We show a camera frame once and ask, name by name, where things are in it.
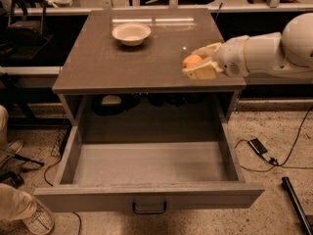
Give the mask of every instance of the brown desk surface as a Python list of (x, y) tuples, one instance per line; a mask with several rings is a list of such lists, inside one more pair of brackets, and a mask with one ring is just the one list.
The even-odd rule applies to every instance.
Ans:
[[(139, 47), (112, 37), (116, 24), (147, 21), (151, 35)], [(53, 90), (59, 94), (232, 91), (241, 77), (191, 80), (182, 61), (195, 49), (223, 42), (207, 9), (137, 9), (94, 12), (82, 28)]]

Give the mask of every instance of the pants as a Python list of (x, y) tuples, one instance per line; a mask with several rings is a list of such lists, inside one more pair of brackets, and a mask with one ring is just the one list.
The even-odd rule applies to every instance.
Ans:
[[(8, 146), (8, 117), (7, 110), (0, 106), (0, 148)], [(31, 217), (36, 208), (36, 202), (28, 193), (0, 183), (0, 219), (25, 219)]]

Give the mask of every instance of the bowl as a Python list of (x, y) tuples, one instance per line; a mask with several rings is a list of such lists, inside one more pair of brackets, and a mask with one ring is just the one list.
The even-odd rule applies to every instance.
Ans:
[(138, 46), (151, 33), (148, 26), (142, 23), (124, 23), (114, 28), (112, 35), (126, 46)]

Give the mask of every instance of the concrete floor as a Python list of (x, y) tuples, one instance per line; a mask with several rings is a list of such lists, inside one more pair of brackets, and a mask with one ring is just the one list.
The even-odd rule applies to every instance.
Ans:
[[(240, 102), (233, 113), (229, 129), (234, 145), (241, 139), (259, 138), (268, 148), (266, 158), (282, 162), (287, 157), (297, 130), (312, 101), (301, 102)], [(20, 173), (25, 184), (20, 187), (33, 193), (36, 187), (48, 187), (44, 170), (58, 160), (58, 140), (65, 131), (58, 127), (9, 127), (9, 141), (21, 139), (21, 155), (45, 163), (40, 169), (31, 164), (10, 160), (0, 172)], [(286, 166), (313, 167), (313, 112), (304, 122), (298, 141)], [(269, 165), (258, 158), (246, 142), (241, 142), (237, 153), (242, 166), (266, 170)], [(53, 181), (57, 168), (47, 173)], [(313, 169), (275, 167), (268, 172), (243, 169), (247, 182), (261, 183), (265, 192), (244, 210), (172, 211), (161, 215), (136, 215), (132, 212), (80, 212), (82, 235), (122, 234), (304, 234), (299, 219), (286, 191), (282, 189), (283, 176), (288, 176), (307, 214), (313, 213)], [(54, 213), (54, 235), (78, 234), (79, 222), (70, 212)], [(0, 221), (0, 235), (30, 234), (21, 221)]]

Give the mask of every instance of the shoe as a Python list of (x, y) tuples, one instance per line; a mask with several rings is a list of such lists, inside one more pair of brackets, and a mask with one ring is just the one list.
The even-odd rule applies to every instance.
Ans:
[[(7, 153), (17, 154), (22, 149), (22, 146), (22, 140), (17, 140), (15, 142), (9, 143), (8, 147), (4, 151)], [(11, 156), (7, 156), (0, 152), (0, 167), (2, 167), (10, 158)]]
[(41, 202), (34, 198), (37, 204), (36, 212), (29, 218), (24, 219), (23, 223), (32, 234), (49, 234), (55, 226), (55, 220), (51, 211)]

